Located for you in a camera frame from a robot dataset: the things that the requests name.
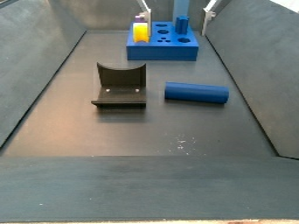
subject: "blue foam base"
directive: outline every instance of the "blue foam base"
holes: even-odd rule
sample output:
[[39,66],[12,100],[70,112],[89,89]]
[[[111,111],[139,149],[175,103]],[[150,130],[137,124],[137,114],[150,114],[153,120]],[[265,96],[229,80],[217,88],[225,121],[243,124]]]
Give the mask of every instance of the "blue foam base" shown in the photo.
[[165,98],[197,102],[226,103],[230,98],[230,89],[219,86],[166,82]]
[[187,34],[178,34],[173,22],[153,22],[150,43],[134,41],[131,24],[127,44],[129,60],[193,60],[198,58],[199,43],[189,26]]

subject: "white bracket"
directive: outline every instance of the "white bracket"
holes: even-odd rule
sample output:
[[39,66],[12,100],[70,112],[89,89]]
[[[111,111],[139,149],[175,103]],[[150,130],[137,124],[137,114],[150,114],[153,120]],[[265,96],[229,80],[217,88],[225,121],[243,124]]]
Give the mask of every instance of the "white bracket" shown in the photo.
[[217,17],[217,12],[214,12],[214,10],[219,6],[221,2],[222,0],[211,0],[207,7],[203,8],[205,18],[203,18],[203,25],[202,25],[202,31],[201,31],[202,36],[206,35],[209,22],[211,21],[213,18]]

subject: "black curved block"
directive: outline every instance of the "black curved block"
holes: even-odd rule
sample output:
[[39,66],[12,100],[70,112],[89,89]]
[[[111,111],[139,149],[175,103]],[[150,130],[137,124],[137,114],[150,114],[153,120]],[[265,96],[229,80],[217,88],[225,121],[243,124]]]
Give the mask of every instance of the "black curved block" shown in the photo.
[[98,63],[101,90],[97,101],[103,106],[146,106],[146,64],[130,69],[115,69]]

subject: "blue cylinder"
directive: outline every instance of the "blue cylinder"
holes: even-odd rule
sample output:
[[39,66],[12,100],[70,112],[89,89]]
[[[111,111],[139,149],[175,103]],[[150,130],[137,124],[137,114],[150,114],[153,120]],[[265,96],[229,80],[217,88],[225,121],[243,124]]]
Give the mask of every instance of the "blue cylinder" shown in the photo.
[[165,98],[195,102],[226,103],[230,98],[227,87],[166,82]]
[[190,24],[189,17],[186,17],[186,16],[178,17],[177,21],[175,21],[175,32],[178,34],[187,34],[189,24]]

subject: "gray floor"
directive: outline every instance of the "gray floor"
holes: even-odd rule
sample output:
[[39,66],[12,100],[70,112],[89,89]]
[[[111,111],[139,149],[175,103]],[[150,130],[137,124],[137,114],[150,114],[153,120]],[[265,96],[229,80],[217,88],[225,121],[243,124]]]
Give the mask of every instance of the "gray floor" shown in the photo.
[[[7,157],[275,155],[221,59],[199,37],[197,62],[147,61],[146,110],[99,110],[97,63],[127,61],[127,32],[91,31],[2,152]],[[165,100],[165,82],[227,86],[223,105]]]

